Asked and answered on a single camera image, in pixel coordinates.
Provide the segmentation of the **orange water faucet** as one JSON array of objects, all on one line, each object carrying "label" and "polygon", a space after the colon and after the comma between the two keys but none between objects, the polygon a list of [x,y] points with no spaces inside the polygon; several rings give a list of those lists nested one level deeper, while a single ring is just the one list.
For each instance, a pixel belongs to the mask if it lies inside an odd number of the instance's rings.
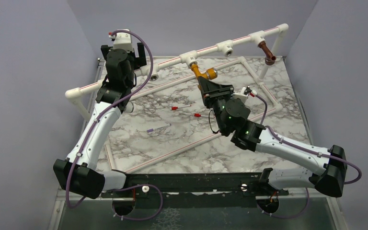
[{"label": "orange water faucet", "polygon": [[204,78],[207,80],[213,80],[218,77],[218,72],[215,68],[209,68],[204,72],[199,70],[198,65],[194,62],[189,66],[190,70],[194,73],[195,78],[198,80],[199,78]]}]

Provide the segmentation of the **white PVC pipe frame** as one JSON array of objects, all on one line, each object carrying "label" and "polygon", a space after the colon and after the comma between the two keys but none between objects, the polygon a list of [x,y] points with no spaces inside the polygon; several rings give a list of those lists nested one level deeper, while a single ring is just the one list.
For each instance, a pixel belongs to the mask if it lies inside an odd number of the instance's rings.
[{"label": "white PVC pipe frame", "polygon": [[[248,118],[268,123],[285,114],[281,104],[290,82],[281,58],[268,66],[262,59],[228,57],[241,45],[258,47],[265,41],[273,54],[286,36],[288,25],[253,32],[246,36],[219,42],[174,58],[154,58],[159,79],[148,81],[148,67],[137,70],[139,84],[130,107],[115,122],[99,154],[96,171],[125,173],[231,173],[257,172],[274,165],[290,166],[279,157],[241,150],[230,137],[218,133],[215,118],[198,118],[194,113],[213,114],[205,108],[197,79],[188,63],[196,62],[204,72],[215,68],[214,82],[231,84],[235,92],[249,86],[257,97],[249,96]],[[173,106],[191,107],[171,110]],[[147,133],[146,130],[171,124]]]}]

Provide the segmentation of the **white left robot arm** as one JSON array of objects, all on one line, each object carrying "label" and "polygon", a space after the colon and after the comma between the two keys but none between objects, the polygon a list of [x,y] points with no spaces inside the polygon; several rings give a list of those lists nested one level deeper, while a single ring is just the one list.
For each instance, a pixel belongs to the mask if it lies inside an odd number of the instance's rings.
[{"label": "white left robot arm", "polygon": [[96,168],[109,132],[128,107],[131,90],[136,86],[134,71],[147,63],[145,46],[142,43],[137,46],[138,57],[125,47],[101,47],[107,74],[98,90],[91,118],[72,151],[53,165],[63,190],[91,199],[107,190],[114,190],[121,197],[131,192],[132,185],[124,173],[97,172]]}]

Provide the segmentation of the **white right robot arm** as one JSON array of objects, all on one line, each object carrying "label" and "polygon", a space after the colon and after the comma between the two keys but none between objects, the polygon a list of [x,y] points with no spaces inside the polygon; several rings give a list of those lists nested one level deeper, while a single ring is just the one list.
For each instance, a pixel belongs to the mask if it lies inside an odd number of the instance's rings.
[{"label": "white right robot arm", "polygon": [[314,188],[330,197],[342,196],[347,171],[343,148],[304,144],[249,120],[251,110],[245,101],[249,96],[258,96],[250,87],[235,93],[232,85],[203,77],[197,80],[204,106],[214,112],[218,133],[232,136],[232,143],[242,150],[271,154],[301,166],[301,169],[266,170],[257,182],[261,194],[269,195],[284,188]]}]

